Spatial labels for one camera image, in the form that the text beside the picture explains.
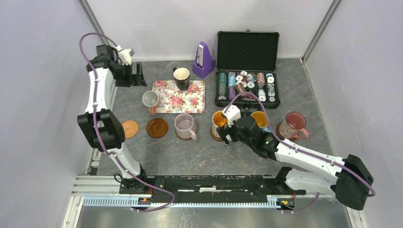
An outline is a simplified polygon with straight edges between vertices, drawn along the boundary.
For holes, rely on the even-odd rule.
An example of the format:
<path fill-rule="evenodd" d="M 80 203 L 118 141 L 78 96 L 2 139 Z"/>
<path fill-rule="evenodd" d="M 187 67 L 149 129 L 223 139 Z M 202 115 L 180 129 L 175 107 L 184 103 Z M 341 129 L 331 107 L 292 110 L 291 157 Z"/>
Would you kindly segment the blue mug orange inside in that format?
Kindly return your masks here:
<path fill-rule="evenodd" d="M 262 111 L 255 111 L 250 115 L 257 123 L 259 128 L 264 132 L 271 132 L 268 128 L 268 121 L 266 115 Z"/>

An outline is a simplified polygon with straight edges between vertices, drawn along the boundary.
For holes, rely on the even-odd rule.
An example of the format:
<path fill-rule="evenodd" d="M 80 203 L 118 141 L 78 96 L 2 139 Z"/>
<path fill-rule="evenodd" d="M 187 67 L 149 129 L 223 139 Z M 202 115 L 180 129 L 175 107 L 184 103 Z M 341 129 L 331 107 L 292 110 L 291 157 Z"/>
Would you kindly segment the salmon mug white inside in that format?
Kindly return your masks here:
<path fill-rule="evenodd" d="M 159 95 L 155 91 L 147 91 L 142 96 L 142 102 L 145 106 L 149 108 L 151 115 L 155 115 L 157 108 L 160 105 Z"/>

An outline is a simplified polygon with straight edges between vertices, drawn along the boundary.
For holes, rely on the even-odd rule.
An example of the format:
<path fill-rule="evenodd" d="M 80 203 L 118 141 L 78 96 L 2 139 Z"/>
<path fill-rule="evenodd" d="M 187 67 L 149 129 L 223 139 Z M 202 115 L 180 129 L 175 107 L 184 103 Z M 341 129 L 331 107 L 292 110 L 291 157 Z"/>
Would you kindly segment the white mug orange inside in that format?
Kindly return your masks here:
<path fill-rule="evenodd" d="M 218 129 L 218 127 L 223 127 L 226 123 L 227 120 L 221 115 L 222 111 L 217 111 L 214 113 L 212 116 L 212 125 Z"/>

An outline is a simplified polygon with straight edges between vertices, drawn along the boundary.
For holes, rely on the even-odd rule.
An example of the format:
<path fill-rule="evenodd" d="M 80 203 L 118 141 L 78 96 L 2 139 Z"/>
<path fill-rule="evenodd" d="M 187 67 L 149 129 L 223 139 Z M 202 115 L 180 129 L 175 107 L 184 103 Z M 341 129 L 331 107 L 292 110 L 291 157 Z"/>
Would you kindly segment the wooden coaster four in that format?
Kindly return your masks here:
<path fill-rule="evenodd" d="M 210 134 L 211 134 L 211 136 L 212 136 L 212 138 L 213 138 L 214 140 L 219 141 L 219 142 L 222 142 L 222 141 L 223 141 L 223 140 L 220 138 L 220 136 L 219 136 L 219 134 L 218 134 L 218 132 L 217 132 L 217 128 L 216 128 L 216 127 L 212 126 L 212 127 L 210 128 Z"/>

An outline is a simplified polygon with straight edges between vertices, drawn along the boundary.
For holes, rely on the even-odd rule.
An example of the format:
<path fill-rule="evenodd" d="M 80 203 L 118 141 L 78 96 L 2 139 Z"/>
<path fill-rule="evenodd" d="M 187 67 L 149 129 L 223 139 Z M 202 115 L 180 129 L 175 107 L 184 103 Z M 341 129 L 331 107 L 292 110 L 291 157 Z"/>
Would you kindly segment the floral tray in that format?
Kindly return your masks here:
<path fill-rule="evenodd" d="M 158 114 L 199 114 L 205 110 L 206 84 L 191 80 L 186 91 L 181 91 L 173 80 L 154 81 L 152 90 L 159 95 Z"/>

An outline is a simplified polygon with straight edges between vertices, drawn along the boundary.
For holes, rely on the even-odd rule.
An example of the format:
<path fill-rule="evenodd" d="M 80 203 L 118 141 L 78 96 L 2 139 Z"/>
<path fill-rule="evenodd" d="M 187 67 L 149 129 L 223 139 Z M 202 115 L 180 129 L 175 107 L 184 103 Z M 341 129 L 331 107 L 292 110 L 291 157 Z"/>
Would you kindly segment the black mug white inside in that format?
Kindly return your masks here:
<path fill-rule="evenodd" d="M 173 77 L 176 82 L 176 86 L 181 91 L 187 91 L 190 86 L 190 71 L 184 67 L 173 68 Z"/>

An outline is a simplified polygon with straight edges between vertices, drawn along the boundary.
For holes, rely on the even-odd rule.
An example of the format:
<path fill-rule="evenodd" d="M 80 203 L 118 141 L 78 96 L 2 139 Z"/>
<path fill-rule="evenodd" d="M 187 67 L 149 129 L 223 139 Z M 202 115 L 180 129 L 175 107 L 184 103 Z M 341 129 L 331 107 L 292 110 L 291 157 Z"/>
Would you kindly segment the pink mug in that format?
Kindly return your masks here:
<path fill-rule="evenodd" d="M 309 133 L 305 129 L 306 119 L 299 112 L 290 112 L 285 119 L 278 125 L 277 132 L 285 139 L 295 141 L 297 139 L 305 140 L 309 138 Z"/>

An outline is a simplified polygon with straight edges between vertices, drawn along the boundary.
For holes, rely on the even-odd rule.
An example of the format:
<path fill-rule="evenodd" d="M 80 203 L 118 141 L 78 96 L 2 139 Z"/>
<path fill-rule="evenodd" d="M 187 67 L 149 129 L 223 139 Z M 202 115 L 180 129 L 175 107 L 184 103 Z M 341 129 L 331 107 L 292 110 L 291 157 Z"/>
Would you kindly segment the wooden coaster five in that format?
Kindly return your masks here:
<path fill-rule="evenodd" d="M 280 134 L 280 131 L 279 131 L 279 127 L 280 127 L 281 123 L 282 123 L 282 122 L 278 123 L 278 125 L 277 125 L 277 127 L 276 127 L 276 133 L 277 133 L 277 135 L 278 135 L 280 138 L 283 138 L 283 136 Z M 294 142 L 294 141 L 296 141 L 297 139 L 298 139 L 298 138 L 294 137 L 294 138 L 290 138 L 289 140 L 292 141 L 292 142 Z"/>

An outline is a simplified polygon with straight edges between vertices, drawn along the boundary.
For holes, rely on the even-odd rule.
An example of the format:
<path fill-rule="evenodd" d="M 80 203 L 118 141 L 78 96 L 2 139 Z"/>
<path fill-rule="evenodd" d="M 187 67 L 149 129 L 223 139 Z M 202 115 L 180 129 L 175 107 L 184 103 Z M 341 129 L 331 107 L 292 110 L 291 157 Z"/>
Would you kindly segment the woven rattan coaster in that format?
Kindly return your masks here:
<path fill-rule="evenodd" d="M 122 123 L 122 127 L 124 129 L 125 138 L 131 138 L 138 133 L 139 125 L 136 121 L 127 120 Z"/>

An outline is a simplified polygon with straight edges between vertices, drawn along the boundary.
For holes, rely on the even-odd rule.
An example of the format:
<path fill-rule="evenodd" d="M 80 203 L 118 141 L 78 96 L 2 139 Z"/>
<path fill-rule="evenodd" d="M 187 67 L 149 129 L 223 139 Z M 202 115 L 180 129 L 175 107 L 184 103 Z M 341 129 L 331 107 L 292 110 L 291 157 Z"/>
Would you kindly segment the wooden coaster one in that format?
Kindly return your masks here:
<path fill-rule="evenodd" d="M 146 126 L 147 134 L 152 138 L 165 136 L 168 129 L 168 123 L 162 118 L 154 118 Z"/>

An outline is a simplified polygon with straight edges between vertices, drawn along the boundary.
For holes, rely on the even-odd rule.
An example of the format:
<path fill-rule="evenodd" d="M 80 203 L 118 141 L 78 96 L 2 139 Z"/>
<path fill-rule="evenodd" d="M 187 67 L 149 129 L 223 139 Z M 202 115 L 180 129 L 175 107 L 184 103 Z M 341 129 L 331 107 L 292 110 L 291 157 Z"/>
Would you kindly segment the lilac mug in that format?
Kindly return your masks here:
<path fill-rule="evenodd" d="M 174 120 L 175 132 L 182 138 L 192 137 L 197 140 L 197 127 L 194 118 L 187 113 L 179 114 Z"/>

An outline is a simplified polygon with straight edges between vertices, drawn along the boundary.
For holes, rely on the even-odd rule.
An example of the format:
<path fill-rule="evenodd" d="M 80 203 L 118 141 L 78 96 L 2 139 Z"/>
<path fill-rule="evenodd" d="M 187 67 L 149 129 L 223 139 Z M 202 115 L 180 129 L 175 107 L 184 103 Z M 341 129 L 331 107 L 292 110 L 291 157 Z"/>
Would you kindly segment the wooden coaster three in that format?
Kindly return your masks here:
<path fill-rule="evenodd" d="M 192 137 L 189 137 L 189 138 L 182 138 L 182 137 L 180 137 L 180 136 L 177 134 L 177 132 L 175 132 L 175 135 L 177 136 L 178 139 L 183 140 L 183 141 L 192 140 Z"/>

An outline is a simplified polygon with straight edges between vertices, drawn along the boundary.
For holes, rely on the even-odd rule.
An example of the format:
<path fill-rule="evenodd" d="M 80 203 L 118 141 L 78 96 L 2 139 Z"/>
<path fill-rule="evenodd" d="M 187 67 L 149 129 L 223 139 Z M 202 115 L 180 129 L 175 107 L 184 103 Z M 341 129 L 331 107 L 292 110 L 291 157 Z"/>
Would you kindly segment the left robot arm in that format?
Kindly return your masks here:
<path fill-rule="evenodd" d="M 136 65 L 132 73 L 131 57 L 134 51 L 120 46 L 99 45 L 97 56 L 86 66 L 90 78 L 88 105 L 77 123 L 89 145 L 106 154 L 118 167 L 120 173 L 114 178 L 126 190 L 145 193 L 149 180 L 141 164 L 130 154 L 125 145 L 124 128 L 113 114 L 110 101 L 115 86 L 146 86 L 142 65 Z"/>

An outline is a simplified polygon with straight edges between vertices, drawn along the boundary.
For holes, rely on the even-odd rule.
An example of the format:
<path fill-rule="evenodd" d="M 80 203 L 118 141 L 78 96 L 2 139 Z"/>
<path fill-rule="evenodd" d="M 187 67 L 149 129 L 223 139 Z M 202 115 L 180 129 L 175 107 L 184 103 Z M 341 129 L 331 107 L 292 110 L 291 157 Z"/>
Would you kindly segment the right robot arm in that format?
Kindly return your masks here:
<path fill-rule="evenodd" d="M 242 142 L 259 157 L 289 163 L 301 171 L 284 168 L 284 176 L 275 179 L 277 192 L 290 190 L 324 193 L 343 205 L 363 210 L 368 197 L 375 196 L 374 179 L 363 161 L 355 156 L 331 156 L 299 146 L 274 133 L 262 131 L 255 119 L 244 116 L 229 120 L 223 114 L 217 132 L 225 144 Z"/>

